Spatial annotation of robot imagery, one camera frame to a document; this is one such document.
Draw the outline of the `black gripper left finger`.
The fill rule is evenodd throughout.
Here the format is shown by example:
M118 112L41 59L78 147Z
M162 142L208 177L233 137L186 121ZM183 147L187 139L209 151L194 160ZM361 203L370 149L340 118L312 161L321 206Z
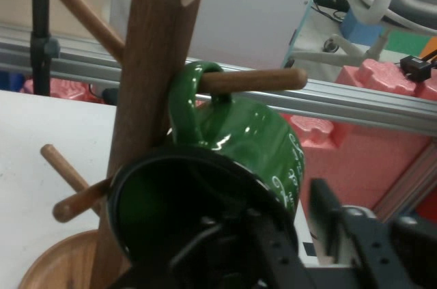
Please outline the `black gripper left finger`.
M171 259L171 274L179 288L315 288L295 237L248 210L239 219L203 225Z

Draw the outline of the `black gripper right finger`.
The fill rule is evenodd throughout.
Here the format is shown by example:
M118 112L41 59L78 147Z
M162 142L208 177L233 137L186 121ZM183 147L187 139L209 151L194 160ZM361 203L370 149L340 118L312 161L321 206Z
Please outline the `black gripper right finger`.
M401 216L388 223L362 206L343 205L325 180L310 181L309 220L335 264L362 288L435 288L436 225Z

